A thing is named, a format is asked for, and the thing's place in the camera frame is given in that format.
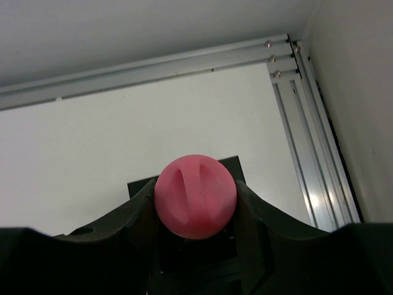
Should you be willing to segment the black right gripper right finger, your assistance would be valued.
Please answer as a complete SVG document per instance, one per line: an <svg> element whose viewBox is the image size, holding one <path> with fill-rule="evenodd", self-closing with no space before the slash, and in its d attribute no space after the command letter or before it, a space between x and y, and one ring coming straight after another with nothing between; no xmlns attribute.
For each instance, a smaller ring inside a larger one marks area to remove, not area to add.
<svg viewBox="0 0 393 295"><path fill-rule="evenodd" d="M236 182L244 294L391 294L392 224L309 226Z"/></svg>

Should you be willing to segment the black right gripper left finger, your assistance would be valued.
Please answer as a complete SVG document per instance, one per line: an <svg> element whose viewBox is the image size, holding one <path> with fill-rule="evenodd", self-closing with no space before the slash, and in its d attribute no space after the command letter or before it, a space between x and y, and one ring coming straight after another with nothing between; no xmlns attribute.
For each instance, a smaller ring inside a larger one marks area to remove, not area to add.
<svg viewBox="0 0 393 295"><path fill-rule="evenodd" d="M157 234L150 180L69 235L1 229L1 294L146 294Z"/></svg>

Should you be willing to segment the pink-capped clear marker jar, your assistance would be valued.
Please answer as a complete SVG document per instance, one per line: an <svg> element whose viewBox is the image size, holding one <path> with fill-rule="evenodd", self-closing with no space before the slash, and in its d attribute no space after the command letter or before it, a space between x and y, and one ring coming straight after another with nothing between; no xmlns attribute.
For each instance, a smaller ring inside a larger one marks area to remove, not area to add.
<svg viewBox="0 0 393 295"><path fill-rule="evenodd" d="M191 240L206 239L231 220L237 204L235 181L216 159L183 156L160 173L154 204L160 221L170 232Z"/></svg>

